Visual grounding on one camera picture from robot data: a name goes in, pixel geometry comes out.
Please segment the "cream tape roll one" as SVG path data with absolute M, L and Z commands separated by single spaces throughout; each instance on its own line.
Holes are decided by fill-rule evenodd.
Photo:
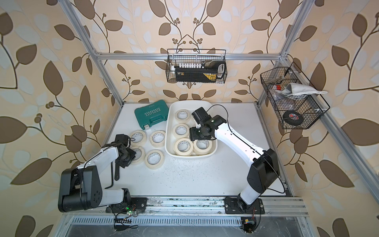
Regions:
M 140 146 L 134 146 L 134 147 L 131 147 L 131 150 L 136 152 L 136 156 L 133 159 L 133 161 L 131 162 L 131 164 L 132 165 L 138 165 L 138 164 L 142 163 L 145 159 L 145 156 L 146 156 L 144 148 L 142 148 Z

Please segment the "cream tape roll two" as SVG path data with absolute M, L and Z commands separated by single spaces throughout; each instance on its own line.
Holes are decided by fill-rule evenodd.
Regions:
M 213 142 L 210 140 L 195 140 L 193 142 L 193 148 L 195 154 L 198 156 L 207 155 L 211 153 L 213 149 Z

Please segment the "cream tape roll three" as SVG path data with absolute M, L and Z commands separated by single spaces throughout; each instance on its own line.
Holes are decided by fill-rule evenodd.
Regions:
M 136 130 L 130 135 L 132 146 L 144 146 L 147 142 L 147 135 L 142 130 Z

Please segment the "cream tape roll four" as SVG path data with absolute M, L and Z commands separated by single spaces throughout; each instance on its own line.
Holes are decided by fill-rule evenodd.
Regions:
M 145 165 L 152 170 L 161 168 L 164 161 L 164 154 L 160 150 L 151 150 L 145 156 Z

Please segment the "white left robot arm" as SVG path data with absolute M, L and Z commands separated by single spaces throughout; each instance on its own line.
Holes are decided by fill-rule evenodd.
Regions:
M 113 164 L 128 167 L 136 156 L 130 148 L 134 141 L 128 135 L 118 134 L 114 142 L 105 144 L 88 161 L 64 170 L 60 178 L 59 211 L 63 213 L 116 204 L 131 205 L 129 190 L 112 189 L 111 186 L 103 188 L 100 174 Z

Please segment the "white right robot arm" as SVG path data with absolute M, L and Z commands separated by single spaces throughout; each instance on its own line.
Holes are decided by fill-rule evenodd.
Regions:
M 221 116 L 203 118 L 194 116 L 196 127 L 190 128 L 190 140 L 215 138 L 231 148 L 249 167 L 248 185 L 238 195 L 242 202 L 251 205 L 269 187 L 279 180 L 280 171 L 277 154 L 273 149 L 263 149 L 234 131 Z

